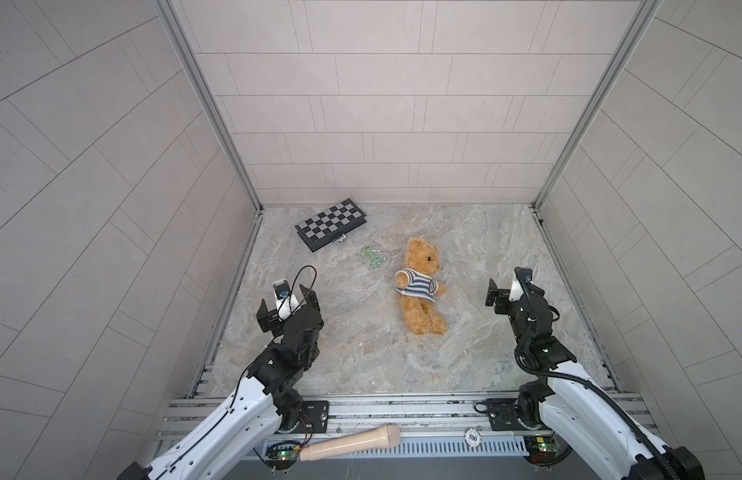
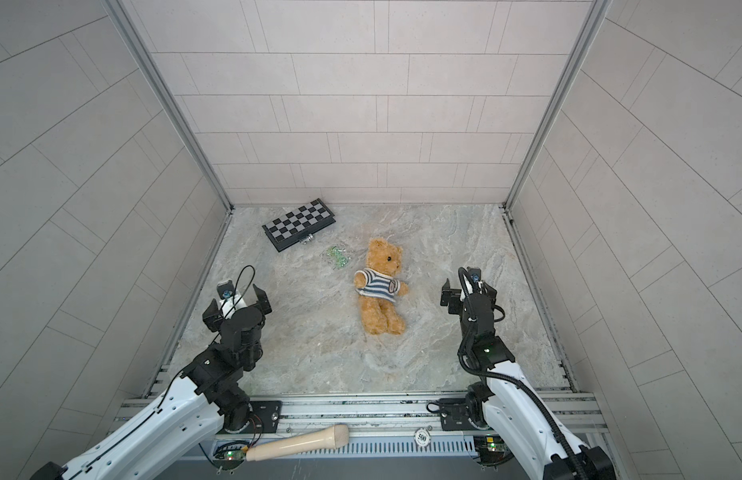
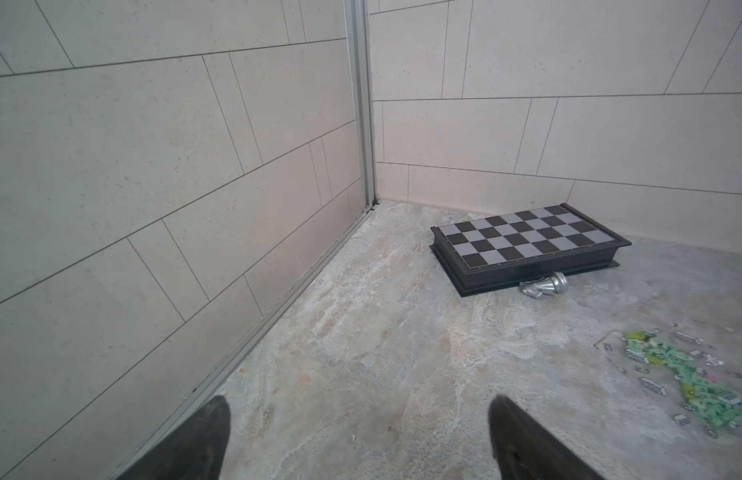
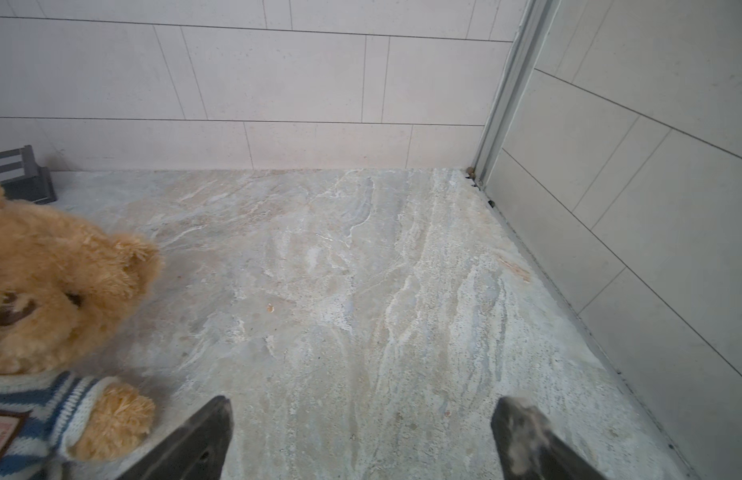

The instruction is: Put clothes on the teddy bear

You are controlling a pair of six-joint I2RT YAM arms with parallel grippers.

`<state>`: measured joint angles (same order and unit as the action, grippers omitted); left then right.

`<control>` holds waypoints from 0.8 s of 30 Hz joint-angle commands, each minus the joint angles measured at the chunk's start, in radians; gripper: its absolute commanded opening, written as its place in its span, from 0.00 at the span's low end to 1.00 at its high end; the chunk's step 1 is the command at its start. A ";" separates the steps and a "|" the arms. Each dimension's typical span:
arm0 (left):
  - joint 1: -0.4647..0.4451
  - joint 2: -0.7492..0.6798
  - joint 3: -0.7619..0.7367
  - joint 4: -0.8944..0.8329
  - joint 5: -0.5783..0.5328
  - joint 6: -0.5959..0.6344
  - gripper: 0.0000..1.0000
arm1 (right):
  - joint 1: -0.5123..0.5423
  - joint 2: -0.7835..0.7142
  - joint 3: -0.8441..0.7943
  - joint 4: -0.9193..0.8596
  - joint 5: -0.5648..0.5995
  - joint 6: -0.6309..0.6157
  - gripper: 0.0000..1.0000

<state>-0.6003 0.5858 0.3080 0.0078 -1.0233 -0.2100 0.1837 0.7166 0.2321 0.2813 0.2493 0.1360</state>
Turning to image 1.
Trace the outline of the brown teddy bear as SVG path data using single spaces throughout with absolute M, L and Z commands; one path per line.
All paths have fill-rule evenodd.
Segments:
M 444 335 L 448 326 L 435 308 L 446 289 L 435 276 L 440 272 L 440 251 L 424 238 L 407 242 L 403 268 L 395 273 L 395 291 L 406 329 L 415 335 Z

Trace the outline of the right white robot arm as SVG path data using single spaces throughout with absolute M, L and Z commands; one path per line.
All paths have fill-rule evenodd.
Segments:
M 559 311 L 517 267 L 510 288 L 489 282 L 485 304 L 509 319 L 517 366 L 533 376 L 518 390 L 516 415 L 529 430 L 557 434 L 602 479 L 702 479 L 685 447 L 670 447 L 598 387 L 575 355 L 552 333 Z

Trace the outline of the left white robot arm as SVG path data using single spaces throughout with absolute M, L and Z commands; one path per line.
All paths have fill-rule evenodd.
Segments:
M 275 341 L 246 367 L 233 393 L 169 451 L 146 466 L 131 463 L 121 479 L 222 479 L 256 445 L 296 425 L 303 397 L 294 385 L 317 359 L 324 326 L 317 295 L 300 289 L 303 300 L 286 319 L 260 305 L 257 321 Z

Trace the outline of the blue white striped sweater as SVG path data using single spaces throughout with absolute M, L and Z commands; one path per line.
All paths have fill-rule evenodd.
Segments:
M 398 294 L 429 302 L 434 301 L 440 289 L 437 280 L 411 268 L 399 270 L 395 274 L 395 281 L 395 290 Z

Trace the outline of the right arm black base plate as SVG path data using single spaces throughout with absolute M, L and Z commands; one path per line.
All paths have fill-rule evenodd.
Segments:
M 483 404 L 485 405 L 483 412 L 494 432 L 547 431 L 547 427 L 541 423 L 525 423 L 520 419 L 516 399 L 489 398 Z

